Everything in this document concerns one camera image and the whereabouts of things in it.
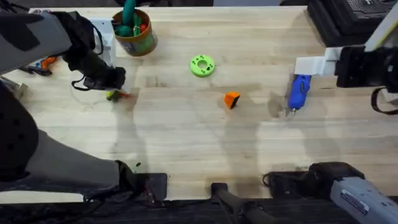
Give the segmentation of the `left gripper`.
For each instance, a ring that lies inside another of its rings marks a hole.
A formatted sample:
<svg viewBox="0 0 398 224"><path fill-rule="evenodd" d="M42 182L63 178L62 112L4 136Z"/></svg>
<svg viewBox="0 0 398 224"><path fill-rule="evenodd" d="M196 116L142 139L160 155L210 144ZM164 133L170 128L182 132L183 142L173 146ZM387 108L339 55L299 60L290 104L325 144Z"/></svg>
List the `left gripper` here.
<svg viewBox="0 0 398 224"><path fill-rule="evenodd" d="M120 90L126 79L126 70L109 66L100 55L104 52L104 43L100 40L100 51L95 52L95 34L102 37L98 28L78 12L53 12L71 40L71 47L61 53L71 71L79 71L84 87L78 87L77 80L71 85L76 90Z"/></svg>

